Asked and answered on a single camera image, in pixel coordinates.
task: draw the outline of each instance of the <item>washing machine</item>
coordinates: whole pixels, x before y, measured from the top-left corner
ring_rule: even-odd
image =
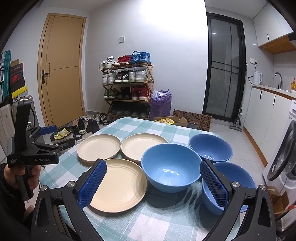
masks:
[[[286,127],[278,148],[263,172],[266,185],[288,197],[286,209],[296,204],[296,101],[293,100]],[[296,222],[296,210],[288,212],[279,221],[277,229],[283,231]]]

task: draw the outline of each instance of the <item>blue bowl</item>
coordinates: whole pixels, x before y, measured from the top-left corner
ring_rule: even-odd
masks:
[[[212,163],[227,161],[233,156],[231,146],[217,136],[198,134],[191,137],[189,145],[202,159],[209,159]]]
[[[251,175],[238,165],[235,165],[230,162],[217,162],[213,165],[218,169],[218,171],[224,173],[231,182],[237,181],[240,183],[240,185],[246,188],[257,188]],[[212,213],[216,215],[221,215],[224,211],[224,208],[218,206],[218,204],[216,203],[212,193],[210,192],[207,184],[203,179],[202,199],[207,209],[210,210]],[[242,206],[240,212],[245,212],[247,208],[248,205]]]
[[[166,193],[180,192],[198,180],[201,162],[190,148],[172,143],[150,147],[141,159],[147,179]]]

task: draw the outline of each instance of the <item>checkered tablecloth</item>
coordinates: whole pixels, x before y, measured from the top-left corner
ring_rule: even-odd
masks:
[[[125,117],[94,135],[101,133],[115,135],[121,141],[133,134],[152,133],[164,137],[169,143],[189,146],[190,137],[209,132]],[[78,162],[78,146],[60,156],[59,164],[45,168],[40,178],[42,185],[63,187],[69,181],[76,181],[88,170],[88,167]],[[72,227],[65,208],[61,207],[61,210],[67,224]],[[201,180],[174,194],[160,192],[149,184],[143,200],[136,207],[122,213],[103,213],[92,207],[83,210],[105,241],[203,240],[219,218],[208,211],[202,202]],[[228,240],[235,237],[238,228],[239,217]]]

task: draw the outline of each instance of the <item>person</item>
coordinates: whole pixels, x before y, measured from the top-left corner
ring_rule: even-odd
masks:
[[[38,186],[41,166],[32,168],[32,177],[28,179],[30,189]],[[22,200],[15,175],[24,175],[24,166],[8,168],[0,165],[0,240],[29,241],[32,222],[31,213],[24,219],[25,203]]]

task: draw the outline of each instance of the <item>plate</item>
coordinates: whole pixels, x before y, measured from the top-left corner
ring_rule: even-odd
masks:
[[[99,134],[85,139],[77,150],[77,155],[87,162],[113,158],[120,150],[120,140],[113,135]]]
[[[152,146],[163,143],[168,143],[168,141],[161,136],[140,133],[124,139],[121,150],[129,160],[141,163],[141,158],[146,150]]]
[[[107,213],[119,213],[136,206],[147,189],[142,168],[124,159],[109,159],[106,163],[107,173],[90,205]]]

